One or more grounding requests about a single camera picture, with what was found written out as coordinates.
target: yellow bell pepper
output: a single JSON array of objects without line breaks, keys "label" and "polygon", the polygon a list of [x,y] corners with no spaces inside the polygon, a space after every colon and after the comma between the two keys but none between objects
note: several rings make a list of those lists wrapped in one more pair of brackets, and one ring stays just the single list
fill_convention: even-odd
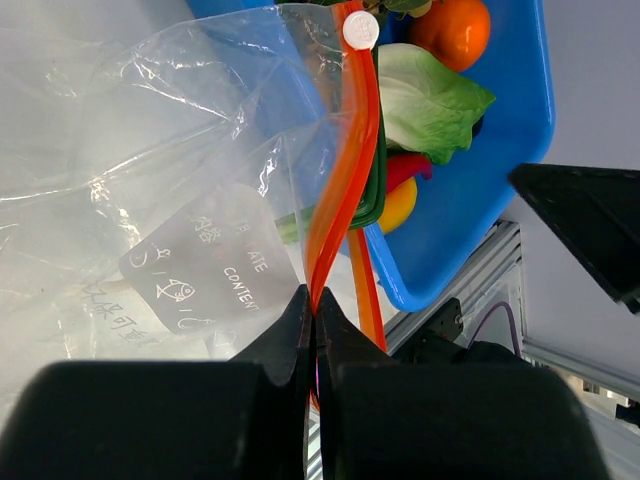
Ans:
[{"label": "yellow bell pepper", "polygon": [[384,210],[378,220],[382,233],[387,234],[402,225],[416,206],[418,186],[416,179],[411,177],[387,194]]}]

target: orange plastic strip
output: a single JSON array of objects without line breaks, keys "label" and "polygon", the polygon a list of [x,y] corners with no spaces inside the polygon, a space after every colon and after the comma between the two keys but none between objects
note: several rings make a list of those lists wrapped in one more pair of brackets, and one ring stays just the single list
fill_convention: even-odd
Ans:
[{"label": "orange plastic strip", "polygon": [[347,233],[349,252],[351,253],[351,268],[353,280],[356,284],[358,297],[358,314],[360,330],[369,340],[374,342],[383,352],[387,351],[387,340],[384,336],[384,325],[380,314],[376,282],[371,269],[371,259],[367,239],[363,229],[351,230]]},{"label": "orange plastic strip", "polygon": [[[363,6],[354,0],[332,8],[336,25],[342,26],[349,14],[362,10]],[[313,313],[318,309],[329,270],[364,191],[380,124],[378,80],[371,52],[354,50],[344,39],[342,47],[346,53],[345,64],[349,66],[349,70],[343,72],[343,110],[355,110],[355,115],[346,132],[345,147],[316,204],[309,227],[305,264],[307,274],[311,275]]]}]

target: green vegetable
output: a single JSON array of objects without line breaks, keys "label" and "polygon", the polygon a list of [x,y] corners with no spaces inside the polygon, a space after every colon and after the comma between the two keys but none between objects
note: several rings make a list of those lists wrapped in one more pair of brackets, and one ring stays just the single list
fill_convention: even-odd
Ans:
[{"label": "green vegetable", "polygon": [[[311,216],[313,215],[313,207],[305,208],[300,211],[300,220],[302,220],[302,228],[304,230],[309,229],[311,225]],[[282,243],[288,245],[290,243],[297,243],[298,238],[298,224],[296,223],[296,215],[294,213],[287,215],[276,220],[276,227]]]},{"label": "green vegetable", "polygon": [[380,0],[390,12],[407,13],[424,6],[428,0]]},{"label": "green vegetable", "polygon": [[471,146],[472,128],[495,96],[415,45],[379,49],[380,100],[391,147],[421,152],[444,165]]}]

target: white label on bag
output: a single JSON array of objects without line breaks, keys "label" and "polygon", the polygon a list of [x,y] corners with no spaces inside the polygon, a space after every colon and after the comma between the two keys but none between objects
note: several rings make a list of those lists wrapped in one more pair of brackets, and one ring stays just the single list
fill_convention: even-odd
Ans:
[{"label": "white label on bag", "polygon": [[253,340],[251,320],[273,322],[298,286],[265,199],[243,185],[193,200],[119,267],[171,332],[209,327],[223,346]]}]

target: toy vegetable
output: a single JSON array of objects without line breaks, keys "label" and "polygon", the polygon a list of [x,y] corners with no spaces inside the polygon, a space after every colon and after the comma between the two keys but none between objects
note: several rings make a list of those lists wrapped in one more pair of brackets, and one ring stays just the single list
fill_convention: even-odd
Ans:
[{"label": "toy vegetable", "polygon": [[387,145],[424,153],[436,165],[471,146],[473,124],[495,100],[490,91],[407,43],[378,49],[378,83]]},{"label": "toy vegetable", "polygon": [[422,175],[425,180],[431,179],[433,167],[427,157],[421,153],[394,155],[387,162],[387,193],[416,175]]},{"label": "toy vegetable", "polygon": [[409,29],[409,42],[455,72],[478,60],[489,43],[491,17],[481,0],[436,0]]},{"label": "toy vegetable", "polygon": [[378,220],[382,233],[387,234],[398,228],[409,218],[418,199],[416,179],[411,177],[389,193],[385,199],[382,216]]}]

